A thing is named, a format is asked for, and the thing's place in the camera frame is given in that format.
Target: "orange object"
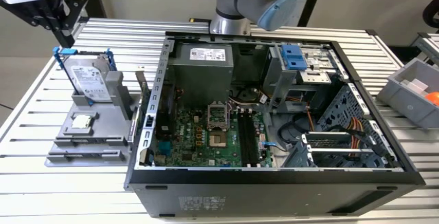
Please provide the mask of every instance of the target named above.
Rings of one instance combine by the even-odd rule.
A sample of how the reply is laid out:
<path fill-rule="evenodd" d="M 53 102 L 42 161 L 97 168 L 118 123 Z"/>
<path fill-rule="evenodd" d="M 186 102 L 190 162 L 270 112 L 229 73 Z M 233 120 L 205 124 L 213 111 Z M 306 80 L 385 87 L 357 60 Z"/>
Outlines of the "orange object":
<path fill-rule="evenodd" d="M 433 92 L 426 95 L 426 98 L 437 105 L 439 105 L 439 92 Z"/>

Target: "motherboard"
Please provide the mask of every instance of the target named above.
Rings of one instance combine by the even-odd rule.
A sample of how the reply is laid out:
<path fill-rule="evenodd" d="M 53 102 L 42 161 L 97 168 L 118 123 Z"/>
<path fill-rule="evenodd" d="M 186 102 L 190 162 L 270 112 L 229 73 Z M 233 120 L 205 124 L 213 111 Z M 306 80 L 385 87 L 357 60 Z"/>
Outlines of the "motherboard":
<path fill-rule="evenodd" d="M 158 166 L 246 167 L 250 162 L 253 166 L 273 166 L 270 147 L 263 146 L 267 133 L 262 113 L 223 110 L 215 103 L 207 108 L 178 110 L 175 135 L 159 141 Z M 245 116 L 251 122 L 242 121 Z"/>

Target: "metal table surface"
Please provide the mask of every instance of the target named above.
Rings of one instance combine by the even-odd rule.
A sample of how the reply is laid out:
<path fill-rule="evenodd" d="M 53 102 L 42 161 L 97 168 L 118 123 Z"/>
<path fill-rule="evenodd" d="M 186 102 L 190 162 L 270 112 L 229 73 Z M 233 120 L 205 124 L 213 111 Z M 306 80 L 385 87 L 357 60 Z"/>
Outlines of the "metal table surface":
<path fill-rule="evenodd" d="M 207 32 L 206 23 L 141 22 L 91 19 L 81 24 L 75 48 L 115 53 L 125 84 L 139 91 L 135 71 L 153 81 L 166 31 Z M 283 27 L 253 35 L 337 40 L 372 95 L 402 66 L 378 36 L 364 30 Z M 151 219 L 131 192 L 125 192 L 127 168 L 46 167 L 46 153 L 70 110 L 71 84 L 53 58 L 0 128 L 0 222 L 2 223 L 439 223 L 439 130 L 422 130 L 392 108 L 380 104 L 428 186 L 361 217 L 335 218 L 203 218 Z"/>

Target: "power supply label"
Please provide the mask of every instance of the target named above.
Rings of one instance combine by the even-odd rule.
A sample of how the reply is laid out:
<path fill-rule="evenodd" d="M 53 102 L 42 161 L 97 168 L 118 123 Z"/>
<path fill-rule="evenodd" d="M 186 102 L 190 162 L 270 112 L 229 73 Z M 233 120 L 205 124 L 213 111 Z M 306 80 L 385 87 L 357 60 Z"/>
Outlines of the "power supply label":
<path fill-rule="evenodd" d="M 190 59 L 198 61 L 226 61 L 226 49 L 194 48 L 191 49 Z"/>
<path fill-rule="evenodd" d="M 226 205 L 226 197 L 213 196 L 185 196 L 179 197 L 181 208 L 186 211 L 197 210 L 223 210 Z"/>
<path fill-rule="evenodd" d="M 85 96 L 95 102 L 109 102 L 111 97 L 105 84 L 102 72 L 93 66 L 73 66 L 77 82 L 82 88 Z"/>

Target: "gray storage bin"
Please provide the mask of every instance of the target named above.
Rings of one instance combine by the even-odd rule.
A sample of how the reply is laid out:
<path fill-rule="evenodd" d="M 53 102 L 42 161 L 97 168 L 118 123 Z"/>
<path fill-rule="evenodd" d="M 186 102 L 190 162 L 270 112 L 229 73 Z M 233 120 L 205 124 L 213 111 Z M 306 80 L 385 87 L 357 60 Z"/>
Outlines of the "gray storage bin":
<path fill-rule="evenodd" d="M 437 91 L 439 69 L 414 59 L 389 76 L 389 83 L 378 99 L 422 128 L 439 128 L 439 107 L 425 98 L 426 94 Z"/>

